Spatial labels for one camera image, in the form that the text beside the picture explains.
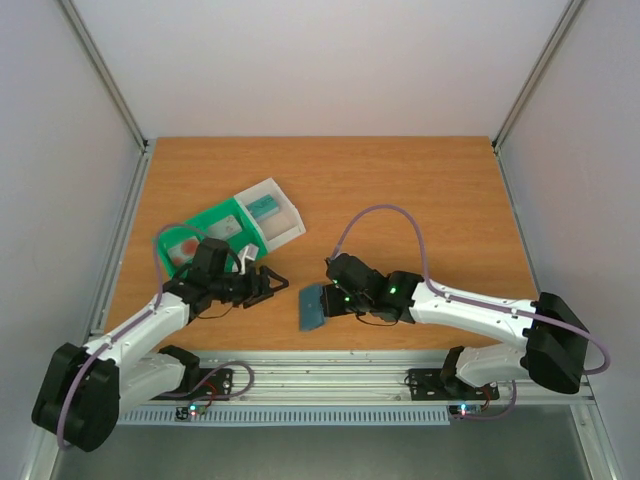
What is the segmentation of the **blue card holder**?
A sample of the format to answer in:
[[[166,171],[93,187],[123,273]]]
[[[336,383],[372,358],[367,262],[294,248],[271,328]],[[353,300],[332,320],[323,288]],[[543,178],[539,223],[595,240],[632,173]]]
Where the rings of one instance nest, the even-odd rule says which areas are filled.
[[[312,284],[299,291],[298,326],[301,332],[310,332],[326,324],[323,298],[324,287],[321,284]]]

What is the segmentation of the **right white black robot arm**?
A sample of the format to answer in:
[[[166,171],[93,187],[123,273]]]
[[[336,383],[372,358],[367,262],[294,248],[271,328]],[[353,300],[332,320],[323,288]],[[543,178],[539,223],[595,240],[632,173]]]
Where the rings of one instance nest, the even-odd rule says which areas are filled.
[[[429,286],[419,274],[383,275],[346,253],[326,266],[330,282],[320,295],[324,319],[370,315],[386,324],[440,325],[493,340],[489,347],[449,350],[440,381],[451,396],[492,382],[527,379],[560,394],[573,395],[580,388],[586,329],[554,294],[527,302]]]

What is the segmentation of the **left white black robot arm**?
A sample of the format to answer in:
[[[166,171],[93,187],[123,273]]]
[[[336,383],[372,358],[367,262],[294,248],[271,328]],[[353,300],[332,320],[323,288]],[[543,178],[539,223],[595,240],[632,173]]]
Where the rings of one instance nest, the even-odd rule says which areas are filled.
[[[65,343],[52,355],[31,421],[55,435],[60,448],[91,452],[119,417],[154,399],[189,398],[207,387],[216,370],[195,354],[161,347],[214,303],[248,309],[287,288],[286,278],[239,257],[223,240],[205,238],[192,259],[160,284],[133,317],[81,346]]]

